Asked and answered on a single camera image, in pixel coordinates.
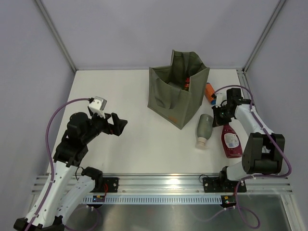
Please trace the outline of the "green bottle beige cap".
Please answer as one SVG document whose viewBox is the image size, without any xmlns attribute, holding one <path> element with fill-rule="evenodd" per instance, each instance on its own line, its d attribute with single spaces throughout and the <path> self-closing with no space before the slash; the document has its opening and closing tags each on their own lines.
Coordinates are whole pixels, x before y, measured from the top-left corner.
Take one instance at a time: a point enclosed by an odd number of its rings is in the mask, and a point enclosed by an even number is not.
<svg viewBox="0 0 308 231">
<path fill-rule="evenodd" d="M 207 148 L 206 142 L 210 139 L 213 131 L 213 117 L 208 114 L 200 115 L 196 128 L 196 145 L 197 149 L 204 150 Z"/>
</svg>

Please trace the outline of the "green pump bottle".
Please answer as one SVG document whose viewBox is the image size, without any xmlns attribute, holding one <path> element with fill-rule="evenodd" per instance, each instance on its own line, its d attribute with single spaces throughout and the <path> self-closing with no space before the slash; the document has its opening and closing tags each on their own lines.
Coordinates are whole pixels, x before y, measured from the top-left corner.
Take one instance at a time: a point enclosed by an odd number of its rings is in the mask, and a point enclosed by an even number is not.
<svg viewBox="0 0 308 231">
<path fill-rule="evenodd" d="M 170 85 L 170 86 L 172 86 L 172 87 L 174 87 L 174 88 L 180 89 L 180 90 L 182 89 L 182 86 L 181 86 L 181 85 L 176 84 L 176 83 L 173 83 L 173 82 L 169 82 L 168 85 Z"/>
</svg>

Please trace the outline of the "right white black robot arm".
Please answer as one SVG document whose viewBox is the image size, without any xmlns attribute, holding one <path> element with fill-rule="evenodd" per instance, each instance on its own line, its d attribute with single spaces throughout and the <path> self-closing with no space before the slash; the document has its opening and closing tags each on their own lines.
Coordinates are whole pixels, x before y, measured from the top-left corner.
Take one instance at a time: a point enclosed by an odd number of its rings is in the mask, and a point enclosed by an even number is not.
<svg viewBox="0 0 308 231">
<path fill-rule="evenodd" d="M 213 127 L 227 125 L 233 119 L 238 120 L 248 135 L 241 162 L 224 167 L 219 176 L 212 180 L 214 188 L 224 192 L 238 188 L 246 179 L 256 177 L 280 178 L 285 138 L 269 129 L 257 114 L 253 98 L 242 96 L 243 87 L 226 86 L 226 93 L 215 91 L 212 97 L 216 104 L 212 106 Z"/>
</svg>

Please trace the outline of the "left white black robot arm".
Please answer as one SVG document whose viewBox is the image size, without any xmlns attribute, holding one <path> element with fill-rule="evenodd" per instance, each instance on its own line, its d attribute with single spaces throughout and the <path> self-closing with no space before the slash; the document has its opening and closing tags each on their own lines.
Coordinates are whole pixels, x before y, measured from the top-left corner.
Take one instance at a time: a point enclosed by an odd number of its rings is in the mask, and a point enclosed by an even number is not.
<svg viewBox="0 0 308 231">
<path fill-rule="evenodd" d="M 67 220 L 90 192 L 104 189 L 102 171 L 86 167 L 77 183 L 65 193 L 65 189 L 83 157 L 87 145 L 101 133 L 120 136 L 127 120 L 116 113 L 100 117 L 78 112 L 70 116 L 67 129 L 53 156 L 53 172 L 49 175 L 36 203 L 24 218 L 14 223 L 17 231 L 63 231 Z"/>
</svg>

